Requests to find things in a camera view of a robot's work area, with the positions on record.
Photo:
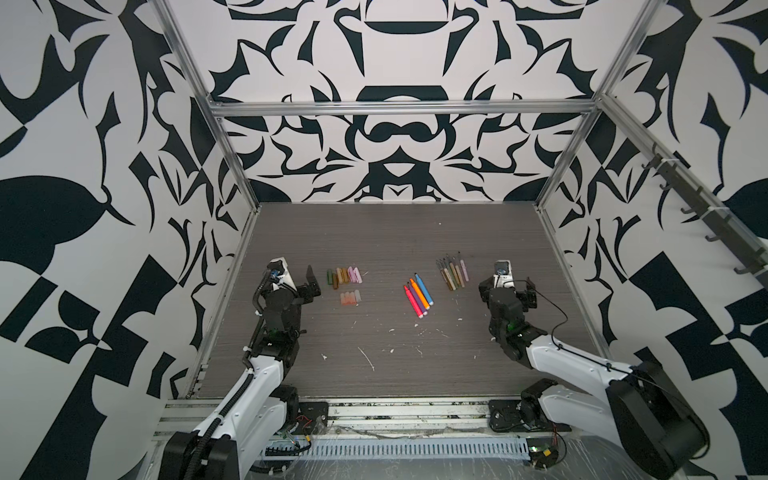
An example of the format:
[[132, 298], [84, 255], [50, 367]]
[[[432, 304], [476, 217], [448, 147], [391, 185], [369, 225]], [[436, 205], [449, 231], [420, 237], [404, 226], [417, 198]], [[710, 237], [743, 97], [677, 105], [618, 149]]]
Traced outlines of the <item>pink pen purple cap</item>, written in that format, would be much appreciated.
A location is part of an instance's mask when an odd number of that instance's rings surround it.
[[465, 284], [469, 284], [469, 282], [470, 282], [469, 273], [468, 273], [466, 262], [465, 262], [465, 260], [464, 260], [464, 258], [462, 256], [461, 252], [457, 252], [457, 257], [458, 257], [458, 260], [459, 260], [459, 265], [461, 267], [461, 272], [462, 272], [462, 276], [463, 276], [464, 282], [465, 282]]

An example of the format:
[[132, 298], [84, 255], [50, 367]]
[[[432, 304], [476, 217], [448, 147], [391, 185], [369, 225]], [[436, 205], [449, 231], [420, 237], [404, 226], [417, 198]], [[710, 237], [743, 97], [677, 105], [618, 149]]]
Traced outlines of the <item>tan pen ochre cap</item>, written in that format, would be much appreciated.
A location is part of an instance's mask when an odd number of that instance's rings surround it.
[[465, 282], [464, 282], [464, 279], [463, 279], [463, 276], [462, 276], [461, 268], [457, 264], [454, 264], [454, 267], [455, 267], [455, 270], [456, 270], [456, 275], [457, 275], [457, 278], [458, 278], [458, 282], [461, 285], [461, 288], [464, 288], [465, 287]]

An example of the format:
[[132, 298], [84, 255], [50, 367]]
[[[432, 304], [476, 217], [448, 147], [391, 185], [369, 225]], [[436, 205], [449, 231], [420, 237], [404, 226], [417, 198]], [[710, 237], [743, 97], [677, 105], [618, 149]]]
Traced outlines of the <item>brown pen green cap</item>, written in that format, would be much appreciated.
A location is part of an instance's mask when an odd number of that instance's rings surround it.
[[441, 260], [441, 259], [438, 259], [438, 260], [437, 260], [437, 265], [438, 265], [438, 267], [439, 267], [439, 270], [440, 270], [440, 272], [441, 272], [441, 275], [442, 275], [442, 277], [443, 277], [443, 279], [444, 279], [444, 281], [445, 281], [445, 283], [446, 283], [447, 287], [449, 288], [449, 286], [448, 286], [448, 284], [447, 284], [447, 282], [446, 282], [446, 278], [445, 278], [445, 276], [444, 276], [444, 274], [443, 274], [443, 272], [442, 272], [442, 269], [441, 269], [440, 260]]

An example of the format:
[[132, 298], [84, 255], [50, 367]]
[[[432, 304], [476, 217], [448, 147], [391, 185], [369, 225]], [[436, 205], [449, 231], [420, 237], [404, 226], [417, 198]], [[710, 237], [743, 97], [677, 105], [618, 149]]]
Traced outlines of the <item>blue marker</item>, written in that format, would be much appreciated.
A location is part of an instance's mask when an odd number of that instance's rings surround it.
[[432, 299], [428, 289], [426, 288], [425, 283], [423, 282], [421, 276], [418, 273], [415, 273], [414, 276], [415, 276], [415, 281], [416, 281], [420, 291], [422, 292], [422, 296], [424, 297], [424, 300], [431, 307], [432, 305], [434, 305], [434, 301], [433, 301], [433, 299]]

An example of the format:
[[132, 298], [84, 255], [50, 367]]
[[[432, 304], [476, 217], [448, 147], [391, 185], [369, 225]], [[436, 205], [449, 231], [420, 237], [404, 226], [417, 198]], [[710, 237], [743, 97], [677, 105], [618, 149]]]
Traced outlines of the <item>orange marker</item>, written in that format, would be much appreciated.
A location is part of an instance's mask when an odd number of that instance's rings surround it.
[[420, 291], [420, 289], [419, 289], [419, 287], [418, 287], [418, 285], [417, 285], [416, 281], [415, 281], [413, 278], [411, 278], [411, 279], [409, 280], [409, 282], [410, 282], [410, 284], [413, 286], [413, 288], [415, 289], [415, 291], [416, 291], [416, 293], [417, 293], [417, 295], [418, 295], [419, 299], [421, 300], [421, 302], [422, 302], [422, 304], [423, 304], [423, 307], [424, 307], [424, 309], [426, 310], [426, 312], [425, 312], [425, 315], [426, 315], [426, 314], [427, 314], [427, 311], [428, 311], [428, 309], [430, 308], [430, 306], [429, 306], [429, 305], [426, 303], [426, 301], [424, 300], [424, 297], [422, 296], [422, 292]]

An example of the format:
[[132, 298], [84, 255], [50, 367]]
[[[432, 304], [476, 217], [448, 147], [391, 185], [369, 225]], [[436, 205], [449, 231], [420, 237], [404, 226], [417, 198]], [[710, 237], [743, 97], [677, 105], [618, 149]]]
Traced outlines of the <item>cream pen brown cap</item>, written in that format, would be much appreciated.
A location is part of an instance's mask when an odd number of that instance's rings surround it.
[[447, 263], [446, 263], [446, 261], [444, 259], [440, 260], [440, 265], [441, 265], [442, 272], [443, 272], [443, 274], [444, 274], [444, 276], [446, 278], [446, 282], [447, 282], [450, 290], [451, 291], [455, 291], [456, 290], [456, 286], [455, 286], [455, 283], [454, 283], [454, 280], [453, 280], [453, 276], [452, 276], [452, 273], [451, 273], [451, 270], [450, 270], [449, 266], [447, 265]]

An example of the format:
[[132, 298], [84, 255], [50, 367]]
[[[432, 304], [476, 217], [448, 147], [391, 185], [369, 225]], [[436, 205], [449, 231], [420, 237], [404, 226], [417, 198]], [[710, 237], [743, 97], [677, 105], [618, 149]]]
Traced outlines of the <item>purple marker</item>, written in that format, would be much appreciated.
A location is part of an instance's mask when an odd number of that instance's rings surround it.
[[419, 299], [415, 289], [413, 288], [413, 286], [411, 284], [408, 285], [408, 290], [409, 290], [409, 292], [411, 294], [411, 297], [412, 297], [413, 303], [415, 305], [415, 308], [418, 311], [419, 317], [423, 318], [424, 315], [425, 315], [426, 310], [424, 309], [421, 300]]

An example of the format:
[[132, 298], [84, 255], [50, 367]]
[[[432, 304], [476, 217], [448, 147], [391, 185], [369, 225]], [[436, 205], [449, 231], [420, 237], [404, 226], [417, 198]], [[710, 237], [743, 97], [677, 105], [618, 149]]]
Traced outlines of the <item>red marker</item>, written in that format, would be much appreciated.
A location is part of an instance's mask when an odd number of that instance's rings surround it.
[[424, 316], [424, 314], [423, 314], [423, 310], [421, 309], [420, 303], [416, 300], [416, 297], [414, 296], [414, 293], [412, 292], [409, 285], [404, 285], [403, 288], [415, 314], [419, 319], [421, 319]]

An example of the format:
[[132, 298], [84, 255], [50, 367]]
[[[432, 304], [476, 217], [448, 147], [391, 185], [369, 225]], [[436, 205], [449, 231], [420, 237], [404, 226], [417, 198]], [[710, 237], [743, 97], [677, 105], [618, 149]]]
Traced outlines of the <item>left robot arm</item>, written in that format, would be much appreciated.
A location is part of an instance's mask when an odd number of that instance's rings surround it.
[[257, 324], [243, 347], [244, 371], [219, 405], [189, 432], [177, 431], [165, 444], [160, 479], [246, 479], [273, 475], [266, 465], [275, 435], [298, 427], [297, 389], [284, 383], [299, 352], [302, 306], [321, 295], [313, 269], [296, 284], [285, 258], [271, 260], [255, 289]]

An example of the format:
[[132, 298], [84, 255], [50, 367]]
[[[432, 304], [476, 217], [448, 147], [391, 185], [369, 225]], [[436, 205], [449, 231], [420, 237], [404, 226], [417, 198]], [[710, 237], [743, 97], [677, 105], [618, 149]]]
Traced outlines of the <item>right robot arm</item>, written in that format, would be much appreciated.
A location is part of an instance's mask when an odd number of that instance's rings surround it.
[[708, 450], [707, 428], [659, 364], [614, 362], [529, 323], [525, 314], [542, 296], [532, 284], [519, 290], [495, 276], [478, 290], [492, 339], [509, 359], [545, 375], [521, 394], [524, 424], [565, 424], [601, 437], [655, 479], [673, 477]]

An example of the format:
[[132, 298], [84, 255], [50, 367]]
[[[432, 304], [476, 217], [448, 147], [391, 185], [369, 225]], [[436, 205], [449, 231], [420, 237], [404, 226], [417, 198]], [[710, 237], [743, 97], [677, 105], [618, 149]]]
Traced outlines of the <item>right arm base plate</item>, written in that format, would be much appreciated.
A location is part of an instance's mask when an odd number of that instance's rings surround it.
[[488, 426], [496, 433], [572, 431], [569, 425], [551, 421], [531, 399], [491, 400], [488, 411]]

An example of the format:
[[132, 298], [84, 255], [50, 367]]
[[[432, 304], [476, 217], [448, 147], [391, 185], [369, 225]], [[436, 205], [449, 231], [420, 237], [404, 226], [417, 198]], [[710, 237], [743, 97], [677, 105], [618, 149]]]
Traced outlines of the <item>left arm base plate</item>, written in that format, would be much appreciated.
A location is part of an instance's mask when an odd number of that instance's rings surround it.
[[293, 435], [313, 435], [326, 428], [328, 417], [328, 402], [299, 401], [289, 409], [289, 432]]

